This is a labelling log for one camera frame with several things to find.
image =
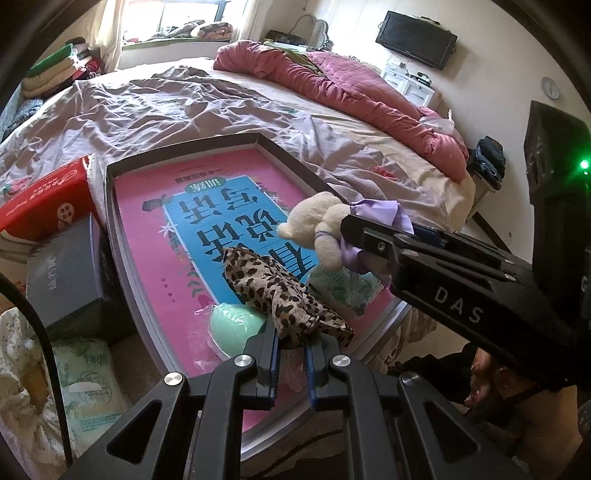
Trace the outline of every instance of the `window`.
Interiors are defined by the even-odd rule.
[[[128,0],[123,17],[123,38],[146,41],[171,27],[194,20],[224,21],[238,25],[247,0]]]

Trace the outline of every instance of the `television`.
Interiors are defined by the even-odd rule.
[[[457,36],[426,20],[388,12],[376,42],[394,52],[443,70]]]

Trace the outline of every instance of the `window sill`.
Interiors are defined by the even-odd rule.
[[[153,40],[146,40],[137,43],[129,43],[123,45],[123,50],[136,50],[139,48],[153,48],[163,47],[164,45],[170,45],[171,43],[188,43],[188,42],[208,42],[208,43],[230,43],[232,40],[210,40],[208,38],[155,38]]]

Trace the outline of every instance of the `white wall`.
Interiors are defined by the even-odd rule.
[[[121,52],[120,69],[128,69],[144,63],[161,63],[196,57],[214,59],[219,47],[226,42],[183,41],[150,48],[130,48]]]
[[[591,125],[591,113],[571,81],[537,40],[491,0],[311,0],[308,10],[329,23],[335,52],[380,68],[392,56],[375,43],[388,10],[430,17],[458,36],[457,52],[443,72],[420,63],[408,69],[433,79],[443,94],[440,113],[453,109],[470,147],[485,135],[503,144],[508,168],[502,190],[479,211],[514,253],[531,260],[533,208],[523,154],[530,101],[550,103]],[[559,100],[544,96],[543,76],[556,81]]]
[[[302,15],[311,13],[310,8],[304,10],[306,4],[311,3],[306,0],[275,0],[267,14],[263,35],[266,35],[269,30],[288,33]]]

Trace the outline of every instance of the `leopard print fabric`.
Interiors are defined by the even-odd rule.
[[[297,348],[316,328],[347,346],[353,330],[336,312],[306,291],[292,273],[271,257],[245,247],[224,249],[223,275],[246,304],[273,316],[279,338]]]

